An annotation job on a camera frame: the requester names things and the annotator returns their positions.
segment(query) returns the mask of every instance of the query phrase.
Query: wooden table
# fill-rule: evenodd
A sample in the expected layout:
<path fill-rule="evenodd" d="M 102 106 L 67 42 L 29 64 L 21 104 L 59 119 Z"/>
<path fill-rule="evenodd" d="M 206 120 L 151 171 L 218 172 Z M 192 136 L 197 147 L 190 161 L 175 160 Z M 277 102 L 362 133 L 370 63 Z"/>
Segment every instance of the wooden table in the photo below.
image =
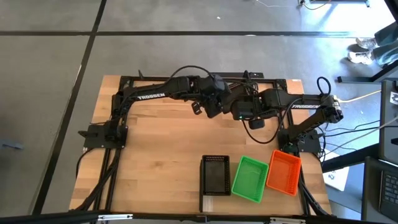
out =
<path fill-rule="evenodd" d="M 109 118 L 111 97 L 118 90 L 120 76 L 104 76 L 92 122 Z M 135 86 L 156 82 L 134 82 Z M 300 80 L 287 80 L 289 93 L 303 93 Z M 259 84 L 261 90 L 271 88 Z M 308 117 L 307 110 L 293 110 L 295 123 Z M 265 128 L 250 130 L 260 141 L 270 139 L 277 118 L 265 120 Z M 199 165 L 202 155 L 229 155 L 231 181 L 242 155 L 269 163 L 277 139 L 270 144 L 254 142 L 242 123 L 231 114 L 208 119 L 203 112 L 194 115 L 190 102 L 161 98 L 139 101 L 128 114 L 129 132 L 121 154 L 113 195 L 113 212 L 199 213 Z M 97 184 L 104 149 L 95 149 L 81 161 L 70 208 L 79 206 Z M 324 210 L 331 212 L 319 160 L 301 153 L 307 188 Z M 104 208 L 107 187 L 100 208 Z M 214 215 L 301 215 L 299 195 L 292 197 L 265 188 L 260 204 L 232 194 L 229 197 L 205 196 L 204 213 Z"/>

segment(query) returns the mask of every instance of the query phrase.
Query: person's foot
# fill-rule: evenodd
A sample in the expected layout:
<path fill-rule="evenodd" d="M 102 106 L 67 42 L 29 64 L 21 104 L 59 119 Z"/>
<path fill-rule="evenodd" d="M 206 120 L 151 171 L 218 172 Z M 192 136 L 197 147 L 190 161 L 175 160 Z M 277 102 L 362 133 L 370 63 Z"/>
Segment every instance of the person's foot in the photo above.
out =
<path fill-rule="evenodd" d="M 363 63 L 365 65 L 370 65 L 373 62 L 372 52 L 348 52 L 348 60 L 353 63 Z"/>
<path fill-rule="evenodd" d="M 378 47 L 375 38 L 372 39 L 362 39 L 362 38 L 355 38 L 356 43 L 358 46 L 362 47 L 363 49 L 375 49 Z"/>

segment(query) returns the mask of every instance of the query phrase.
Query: keyboard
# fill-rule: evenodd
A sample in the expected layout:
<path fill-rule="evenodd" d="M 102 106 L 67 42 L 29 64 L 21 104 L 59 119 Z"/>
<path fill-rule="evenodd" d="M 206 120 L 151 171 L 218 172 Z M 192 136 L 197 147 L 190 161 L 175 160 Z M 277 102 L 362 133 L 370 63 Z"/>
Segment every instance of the keyboard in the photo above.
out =
<path fill-rule="evenodd" d="M 398 222 L 398 174 L 382 171 L 379 211 Z"/>

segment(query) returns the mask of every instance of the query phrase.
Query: concrete floor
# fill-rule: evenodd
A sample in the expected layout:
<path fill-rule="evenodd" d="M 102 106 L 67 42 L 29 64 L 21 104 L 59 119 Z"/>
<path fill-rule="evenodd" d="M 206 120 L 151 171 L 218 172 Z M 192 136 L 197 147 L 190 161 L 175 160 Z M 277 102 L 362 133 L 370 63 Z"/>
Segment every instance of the concrete floor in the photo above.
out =
<path fill-rule="evenodd" d="M 100 0 L 0 0 L 0 30 L 91 30 L 99 5 Z M 393 21 L 385 4 L 376 0 L 370 8 L 363 3 L 332 3 L 309 11 L 296 5 L 294 0 L 114 0 L 108 1 L 99 29 L 351 31 L 371 36 Z M 0 37 L 0 136 L 25 146 L 22 151 L 0 152 L 0 217 L 29 213 L 87 40 Z M 210 71 L 252 70 L 267 78 L 298 78 L 306 93 L 318 93 L 316 78 L 324 76 L 332 82 L 332 93 L 349 99 L 380 89 L 379 85 L 335 83 L 340 75 L 371 76 L 380 70 L 375 64 L 348 62 L 345 56 L 353 44 L 352 38 L 97 37 L 44 212 L 68 209 L 83 145 L 77 131 L 86 129 L 91 120 L 103 75 L 137 75 L 141 69 L 147 76 L 169 76 L 180 66 L 195 64 Z M 379 105 L 379 95 L 343 105 L 345 120 L 333 128 L 377 120 L 379 110 L 370 108 Z M 328 142 L 338 144 L 353 136 Z M 359 149 L 376 141 L 373 134 L 347 147 Z"/>

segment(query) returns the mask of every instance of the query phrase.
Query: white cable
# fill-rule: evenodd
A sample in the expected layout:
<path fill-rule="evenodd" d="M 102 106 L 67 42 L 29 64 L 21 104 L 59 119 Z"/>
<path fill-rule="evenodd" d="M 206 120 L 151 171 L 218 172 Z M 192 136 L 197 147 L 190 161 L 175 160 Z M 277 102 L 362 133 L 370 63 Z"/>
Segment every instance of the white cable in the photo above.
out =
<path fill-rule="evenodd" d="M 370 131 L 370 132 L 368 132 L 368 133 L 366 133 L 366 134 L 363 134 L 363 135 L 361 135 L 361 136 L 359 136 L 359 137 L 356 137 L 356 138 L 354 138 L 354 139 L 352 139 L 352 140 L 349 140 L 348 142 L 346 142 L 346 143 L 344 143 L 344 144 L 338 146 L 336 149 L 334 149 L 334 150 L 332 150 L 332 151 L 326 153 L 326 155 L 329 154 L 329 153 L 331 153 L 331 152 L 333 152 L 333 151 L 336 151 L 336 150 L 337 150 L 338 148 L 340 148 L 341 146 L 344 146 L 344 145 L 346 145 L 346 144 L 348 144 L 348 143 L 350 143 L 350 142 L 353 142 L 353 141 L 355 141 L 355 140 L 357 140 L 357 139 L 360 139 L 360 138 L 362 138 L 362 137 L 367 136 L 368 134 L 371 134 L 371 133 L 373 133 L 373 132 L 375 132 L 375 131 L 378 131 L 378 130 L 384 128 L 385 126 L 387 126 L 387 125 L 391 124 L 392 122 L 394 122 L 396 119 L 398 119 L 398 116 L 396 116 L 394 119 L 388 121 L 387 123 L 383 124 L 382 126 L 378 127 L 378 128 L 375 129 L 375 130 L 372 130 L 372 131 Z"/>
<path fill-rule="evenodd" d="M 330 3 L 330 2 L 331 2 L 331 0 L 329 0 L 328 2 L 324 3 L 324 4 L 321 5 L 321 6 L 318 6 L 318 7 L 316 7 L 316 8 L 310 8 L 310 7 L 308 7 L 305 3 L 303 3 L 303 6 L 306 7 L 307 9 L 309 9 L 309 10 L 317 10 L 317 9 L 323 7 L 323 6 L 326 6 L 326 5 L 327 5 L 328 3 Z"/>
<path fill-rule="evenodd" d="M 296 8 L 296 6 L 269 6 L 269 5 L 267 5 L 266 3 L 264 3 L 264 2 L 262 2 L 262 1 L 260 1 L 260 0 L 256 0 L 258 3 L 260 3 L 260 4 L 262 4 L 263 6 L 265 6 L 265 7 L 294 7 L 294 8 Z"/>
<path fill-rule="evenodd" d="M 372 92 L 372 93 L 368 93 L 368 94 L 366 94 L 366 95 L 359 96 L 359 97 L 357 97 L 357 98 L 353 98 L 353 99 L 350 99 L 350 100 L 341 100 L 341 99 L 337 98 L 337 101 L 338 101 L 339 103 L 351 103 L 351 102 L 353 102 L 353 101 L 360 100 L 360 99 L 362 99 L 362 98 L 365 98 L 365 97 L 368 97 L 368 96 L 370 96 L 370 95 L 373 95 L 373 94 L 375 94 L 375 93 L 380 93 L 380 92 L 381 92 L 381 90 L 374 91 L 374 92 Z"/>

